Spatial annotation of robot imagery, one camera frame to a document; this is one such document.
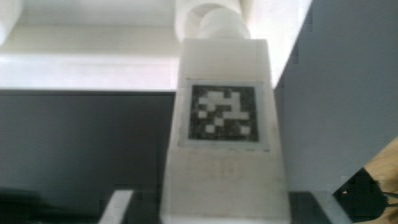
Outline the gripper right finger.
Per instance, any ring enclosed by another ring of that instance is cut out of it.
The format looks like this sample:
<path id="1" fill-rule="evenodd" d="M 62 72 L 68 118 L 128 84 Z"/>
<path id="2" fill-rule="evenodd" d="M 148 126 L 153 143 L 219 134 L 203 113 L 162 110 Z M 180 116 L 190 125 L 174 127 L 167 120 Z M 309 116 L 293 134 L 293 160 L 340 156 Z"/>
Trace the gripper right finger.
<path id="1" fill-rule="evenodd" d="M 313 196 L 332 224 L 354 224 L 329 191 L 313 191 Z"/>

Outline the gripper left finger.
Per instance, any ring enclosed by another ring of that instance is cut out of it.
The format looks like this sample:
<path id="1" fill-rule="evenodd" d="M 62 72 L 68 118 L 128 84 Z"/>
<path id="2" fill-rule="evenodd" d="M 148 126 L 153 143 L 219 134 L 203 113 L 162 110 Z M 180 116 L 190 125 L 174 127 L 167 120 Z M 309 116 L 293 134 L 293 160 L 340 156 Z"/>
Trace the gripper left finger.
<path id="1" fill-rule="evenodd" d="M 133 190 L 118 190 L 114 192 L 98 224 L 123 223 L 133 193 Z"/>

